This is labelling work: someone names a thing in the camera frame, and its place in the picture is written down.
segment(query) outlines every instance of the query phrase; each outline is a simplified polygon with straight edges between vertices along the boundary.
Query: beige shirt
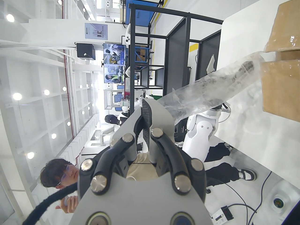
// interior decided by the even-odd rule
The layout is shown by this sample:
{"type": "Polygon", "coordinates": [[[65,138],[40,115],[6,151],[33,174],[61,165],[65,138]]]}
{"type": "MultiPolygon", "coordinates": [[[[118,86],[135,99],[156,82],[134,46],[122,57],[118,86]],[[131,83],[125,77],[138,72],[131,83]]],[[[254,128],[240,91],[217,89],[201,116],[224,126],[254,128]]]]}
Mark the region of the beige shirt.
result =
{"type": "Polygon", "coordinates": [[[158,178],[156,169],[149,161],[149,152],[140,153],[128,169],[127,179],[136,181],[158,178]]]}

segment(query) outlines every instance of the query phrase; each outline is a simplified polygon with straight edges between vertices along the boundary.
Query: hand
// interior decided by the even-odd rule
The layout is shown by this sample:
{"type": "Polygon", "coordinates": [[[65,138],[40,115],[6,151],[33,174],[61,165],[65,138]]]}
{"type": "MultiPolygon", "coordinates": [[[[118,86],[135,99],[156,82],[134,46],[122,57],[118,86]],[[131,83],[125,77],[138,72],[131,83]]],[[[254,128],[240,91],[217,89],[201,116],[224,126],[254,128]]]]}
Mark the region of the hand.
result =
{"type": "Polygon", "coordinates": [[[78,196],[69,197],[67,200],[67,206],[64,205],[64,198],[60,201],[60,206],[56,206],[55,209],[62,209],[64,213],[74,213],[78,206],[78,196]]]}

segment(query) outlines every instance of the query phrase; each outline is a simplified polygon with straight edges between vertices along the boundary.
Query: dark hair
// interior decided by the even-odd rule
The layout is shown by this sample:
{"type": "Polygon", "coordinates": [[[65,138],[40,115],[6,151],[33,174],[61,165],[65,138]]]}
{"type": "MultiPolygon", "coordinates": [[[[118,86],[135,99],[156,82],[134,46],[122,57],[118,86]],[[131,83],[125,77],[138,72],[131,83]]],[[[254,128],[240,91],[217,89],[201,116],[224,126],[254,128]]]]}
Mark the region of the dark hair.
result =
{"type": "Polygon", "coordinates": [[[106,123],[109,123],[109,119],[111,118],[111,116],[112,116],[111,114],[105,116],[104,120],[106,123]]]}
{"type": "Polygon", "coordinates": [[[41,171],[41,184],[44,187],[56,187],[68,164],[70,164],[69,161],[60,158],[49,161],[41,171]]]}

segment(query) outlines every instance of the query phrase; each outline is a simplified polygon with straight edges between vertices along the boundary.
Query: red pipe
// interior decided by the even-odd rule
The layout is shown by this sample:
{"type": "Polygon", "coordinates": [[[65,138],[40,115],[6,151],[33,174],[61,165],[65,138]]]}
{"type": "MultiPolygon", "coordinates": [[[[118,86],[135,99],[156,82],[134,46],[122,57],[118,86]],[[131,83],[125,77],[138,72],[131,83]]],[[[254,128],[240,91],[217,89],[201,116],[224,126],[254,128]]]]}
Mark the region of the red pipe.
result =
{"type": "MultiPolygon", "coordinates": [[[[62,15],[61,18],[64,18],[64,1],[61,0],[61,11],[62,15]]],[[[68,87],[68,78],[67,78],[67,65],[66,65],[66,55],[64,55],[64,72],[66,76],[66,86],[67,86],[67,95],[68,95],[68,105],[69,105],[69,114],[70,114],[70,122],[71,122],[71,130],[72,130],[72,137],[74,139],[74,132],[73,132],[73,124],[72,124],[72,117],[71,117],[71,105],[70,105],[70,97],[69,97],[69,87],[68,87]]]]}

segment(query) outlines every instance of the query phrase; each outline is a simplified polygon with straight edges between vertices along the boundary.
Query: white sneaker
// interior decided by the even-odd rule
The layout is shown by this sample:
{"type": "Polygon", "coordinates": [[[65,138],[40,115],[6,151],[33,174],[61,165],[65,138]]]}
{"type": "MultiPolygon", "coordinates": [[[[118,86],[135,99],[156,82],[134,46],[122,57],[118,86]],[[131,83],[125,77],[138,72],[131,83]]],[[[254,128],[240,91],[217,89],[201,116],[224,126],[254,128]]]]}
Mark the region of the white sneaker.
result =
{"type": "Polygon", "coordinates": [[[232,146],[230,146],[228,143],[224,143],[224,146],[226,147],[226,148],[228,148],[228,150],[229,151],[231,151],[232,149],[233,149],[233,147],[232,146]]]}
{"type": "Polygon", "coordinates": [[[254,181],[257,179],[256,172],[254,172],[250,169],[238,169],[238,171],[239,171],[240,179],[243,179],[246,181],[254,181]]]}

